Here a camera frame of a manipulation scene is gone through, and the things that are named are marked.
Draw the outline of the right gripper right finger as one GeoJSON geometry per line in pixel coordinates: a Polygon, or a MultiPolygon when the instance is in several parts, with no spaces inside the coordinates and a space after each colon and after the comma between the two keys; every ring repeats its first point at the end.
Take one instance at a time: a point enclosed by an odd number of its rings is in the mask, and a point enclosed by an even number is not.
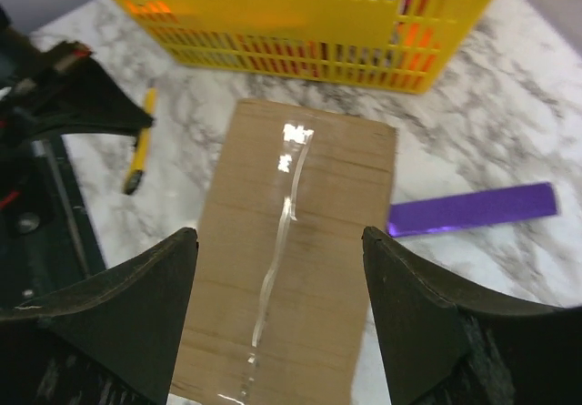
{"type": "Polygon", "coordinates": [[[518,299],[362,236],[369,298],[395,404],[578,404],[581,310],[518,299]]]}

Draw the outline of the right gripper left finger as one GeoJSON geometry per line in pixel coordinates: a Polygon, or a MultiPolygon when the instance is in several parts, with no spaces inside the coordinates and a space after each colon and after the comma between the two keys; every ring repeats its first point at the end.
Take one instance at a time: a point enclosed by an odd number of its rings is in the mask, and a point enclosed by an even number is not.
{"type": "Polygon", "coordinates": [[[164,404],[193,286],[181,228],[91,278],[1,312],[4,404],[164,404]]]}

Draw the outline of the brown cardboard express box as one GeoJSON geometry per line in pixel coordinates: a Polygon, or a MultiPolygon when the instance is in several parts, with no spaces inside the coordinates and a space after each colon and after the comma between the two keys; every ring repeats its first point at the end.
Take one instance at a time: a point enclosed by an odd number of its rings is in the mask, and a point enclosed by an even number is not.
{"type": "Polygon", "coordinates": [[[171,392],[347,404],[369,307],[362,233],[386,224],[396,130],[258,99],[232,116],[204,210],[171,392]]]}

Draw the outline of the yellow utility knife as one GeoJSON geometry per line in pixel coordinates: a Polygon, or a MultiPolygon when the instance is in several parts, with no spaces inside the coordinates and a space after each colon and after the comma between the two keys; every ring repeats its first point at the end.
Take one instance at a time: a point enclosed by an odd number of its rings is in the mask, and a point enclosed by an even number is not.
{"type": "MultiPolygon", "coordinates": [[[[151,117],[154,117],[156,98],[156,87],[154,84],[150,84],[145,92],[142,108],[151,117]]],[[[152,127],[153,126],[141,129],[136,137],[133,158],[126,173],[125,182],[123,185],[123,193],[125,195],[133,195],[138,190],[145,175],[152,127]]]]}

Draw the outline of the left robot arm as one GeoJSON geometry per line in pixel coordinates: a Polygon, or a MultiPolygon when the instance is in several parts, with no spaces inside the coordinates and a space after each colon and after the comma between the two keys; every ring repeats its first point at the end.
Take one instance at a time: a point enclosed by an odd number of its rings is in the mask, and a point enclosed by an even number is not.
{"type": "Polygon", "coordinates": [[[41,51],[1,13],[1,145],[50,136],[136,136],[153,118],[133,102],[80,42],[41,51]]]}

